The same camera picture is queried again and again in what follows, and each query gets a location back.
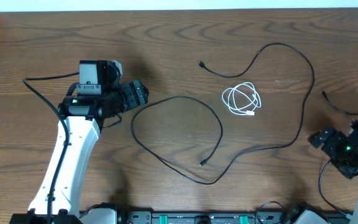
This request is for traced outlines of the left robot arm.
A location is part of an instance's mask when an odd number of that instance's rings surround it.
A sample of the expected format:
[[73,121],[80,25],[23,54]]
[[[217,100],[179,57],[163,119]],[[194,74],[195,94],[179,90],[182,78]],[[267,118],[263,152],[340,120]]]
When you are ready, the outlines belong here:
[[81,213],[80,195],[104,120],[146,104],[149,91],[140,80],[121,83],[122,65],[116,60],[82,60],[76,74],[78,82],[53,108],[58,134],[42,185],[28,211],[13,214],[11,223],[128,222],[127,211],[106,203]]

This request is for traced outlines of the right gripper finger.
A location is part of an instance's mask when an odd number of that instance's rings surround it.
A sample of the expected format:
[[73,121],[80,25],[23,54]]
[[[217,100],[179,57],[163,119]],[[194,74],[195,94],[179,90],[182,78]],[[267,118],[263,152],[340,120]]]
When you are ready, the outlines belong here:
[[327,128],[324,128],[321,130],[321,134],[324,136],[324,137],[329,137],[329,136],[333,136],[337,133],[337,130],[332,127],[332,126],[329,126]]
[[318,132],[315,134],[312,134],[309,138],[308,138],[308,142],[314,147],[314,148],[319,148],[320,145],[322,145],[324,143],[324,137],[325,134]]

